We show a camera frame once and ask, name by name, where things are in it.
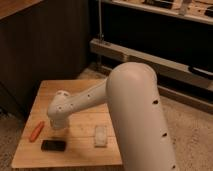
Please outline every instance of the wooden table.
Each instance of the wooden table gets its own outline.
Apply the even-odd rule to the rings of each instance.
[[[42,0],[0,0],[0,19],[8,17]]]
[[[13,158],[13,168],[75,167],[121,165],[120,153],[111,119],[106,104],[90,108],[69,117],[70,127],[53,131],[46,115],[57,90],[78,93],[98,83],[100,80],[43,81],[33,104],[28,121]],[[34,127],[45,121],[45,127],[34,143],[30,136]],[[106,125],[108,135],[107,148],[94,148],[94,128]],[[44,139],[65,139],[65,152],[43,152],[41,143]]]

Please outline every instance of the white object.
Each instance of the white object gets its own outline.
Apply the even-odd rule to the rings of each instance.
[[[70,114],[106,101],[126,171],[179,170],[156,74],[148,65],[124,63],[108,79],[73,97],[59,91],[47,114],[53,129],[60,129]]]
[[[94,137],[95,147],[107,147],[107,127],[103,125],[97,125],[95,127]]]

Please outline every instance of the toy carrot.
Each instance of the toy carrot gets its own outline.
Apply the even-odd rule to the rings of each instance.
[[[37,137],[39,136],[39,134],[41,133],[42,129],[44,128],[44,121],[41,121],[33,130],[33,132],[31,133],[30,137],[29,137],[29,141],[30,142],[34,142]]]

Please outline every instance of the black phone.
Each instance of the black phone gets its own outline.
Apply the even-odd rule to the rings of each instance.
[[[66,142],[61,140],[43,140],[41,144],[42,151],[64,151]]]

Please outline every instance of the speckled floor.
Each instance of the speckled floor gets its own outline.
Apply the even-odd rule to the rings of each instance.
[[[90,68],[78,79],[104,78]],[[161,97],[165,117],[181,171],[213,171],[213,115],[199,111],[166,97]],[[11,171],[11,160],[24,123],[12,115],[0,117],[0,170]],[[45,170],[123,171],[122,167],[66,168]]]

